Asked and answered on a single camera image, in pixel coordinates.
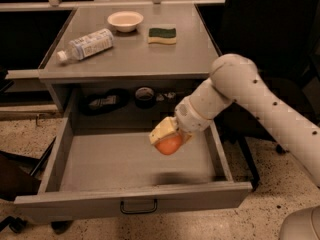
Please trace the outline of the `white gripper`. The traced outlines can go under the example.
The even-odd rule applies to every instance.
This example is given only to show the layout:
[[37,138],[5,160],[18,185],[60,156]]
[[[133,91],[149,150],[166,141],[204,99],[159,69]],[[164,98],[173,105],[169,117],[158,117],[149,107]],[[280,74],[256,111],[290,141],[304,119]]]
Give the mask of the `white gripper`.
[[189,133],[204,131],[212,123],[193,108],[189,97],[184,97],[175,107],[175,117],[165,117],[155,126],[149,134],[151,145],[156,146],[172,140],[179,135],[179,129],[186,132],[182,134],[182,137],[183,143],[187,143],[192,138],[192,134]]

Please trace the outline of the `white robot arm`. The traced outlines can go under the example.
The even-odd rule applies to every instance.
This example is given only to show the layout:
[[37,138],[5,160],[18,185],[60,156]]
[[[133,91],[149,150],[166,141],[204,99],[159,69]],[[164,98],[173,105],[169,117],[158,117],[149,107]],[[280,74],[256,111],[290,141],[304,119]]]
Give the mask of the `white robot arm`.
[[222,55],[213,62],[208,79],[176,105],[172,117],[152,130],[150,143],[160,153],[171,155],[233,103],[257,119],[320,184],[319,127],[273,94],[254,62],[237,54]]

